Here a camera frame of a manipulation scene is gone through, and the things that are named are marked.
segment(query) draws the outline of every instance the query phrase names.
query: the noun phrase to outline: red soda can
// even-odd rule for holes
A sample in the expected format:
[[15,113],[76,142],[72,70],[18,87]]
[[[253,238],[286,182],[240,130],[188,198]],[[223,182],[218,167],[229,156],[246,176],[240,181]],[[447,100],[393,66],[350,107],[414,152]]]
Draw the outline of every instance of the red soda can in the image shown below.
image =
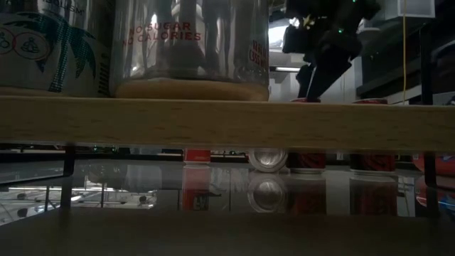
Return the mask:
[[[354,104],[380,104],[386,105],[386,99],[358,100]],[[353,171],[395,171],[395,156],[391,154],[351,154],[350,169]]]
[[[309,101],[306,98],[299,98],[292,100],[292,102],[321,103],[321,100]],[[292,172],[303,174],[314,171],[323,171],[326,168],[326,155],[321,153],[289,153],[287,168],[291,169]]]
[[209,166],[184,166],[182,210],[208,210],[209,189]]
[[398,182],[389,176],[350,178],[351,215],[397,215]]
[[183,161],[187,164],[209,164],[210,150],[185,149]]
[[326,179],[321,174],[291,174],[286,185],[292,215],[327,214]]

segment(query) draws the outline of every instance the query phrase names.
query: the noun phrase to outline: wooden shelf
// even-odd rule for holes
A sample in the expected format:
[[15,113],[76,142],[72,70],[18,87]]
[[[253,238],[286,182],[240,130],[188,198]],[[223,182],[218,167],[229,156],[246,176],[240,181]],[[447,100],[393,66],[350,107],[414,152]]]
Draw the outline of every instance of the wooden shelf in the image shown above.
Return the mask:
[[455,151],[455,107],[0,97],[0,142]]

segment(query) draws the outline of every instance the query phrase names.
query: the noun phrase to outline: can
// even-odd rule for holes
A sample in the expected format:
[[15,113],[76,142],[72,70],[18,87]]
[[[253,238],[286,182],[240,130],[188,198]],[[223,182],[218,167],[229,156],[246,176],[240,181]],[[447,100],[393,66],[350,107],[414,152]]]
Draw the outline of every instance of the can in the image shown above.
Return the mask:
[[326,179],[321,174],[291,174],[286,180],[292,215],[327,214]]
[[250,174],[248,201],[258,213],[284,212],[287,201],[287,188],[283,180],[275,174]]
[[392,177],[354,175],[349,186],[351,215],[397,215],[398,182]]
[[210,167],[184,166],[182,210],[208,210]]
[[[354,104],[379,104],[386,105],[386,99],[358,100]],[[395,156],[391,154],[351,154],[350,169],[357,172],[370,172],[370,174],[389,174],[395,171]]]
[[111,93],[191,99],[222,87],[214,100],[233,84],[267,100],[268,18],[267,0],[117,1]]
[[113,21],[113,0],[0,0],[0,95],[108,96]]
[[211,151],[200,149],[185,149],[183,161],[186,164],[208,164],[210,163]]
[[[320,99],[309,101],[306,98],[292,100],[292,102],[300,103],[321,103]],[[287,168],[294,173],[307,174],[312,172],[320,172],[326,168],[326,154],[322,153],[289,153],[287,159]]]
[[248,160],[258,171],[274,173],[286,165],[287,156],[284,149],[252,149]]

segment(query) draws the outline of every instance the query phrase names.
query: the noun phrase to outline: wooden surface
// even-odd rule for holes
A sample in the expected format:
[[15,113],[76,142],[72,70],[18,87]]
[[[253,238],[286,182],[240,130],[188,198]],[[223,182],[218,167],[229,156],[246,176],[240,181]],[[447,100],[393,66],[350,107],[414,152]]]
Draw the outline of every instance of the wooden surface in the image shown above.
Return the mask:
[[245,100],[267,101],[264,85],[205,80],[132,80],[120,85],[118,98],[167,100]]
[[455,107],[0,97],[0,142],[455,151]]
[[2,255],[453,255],[421,218],[52,210],[0,227]]

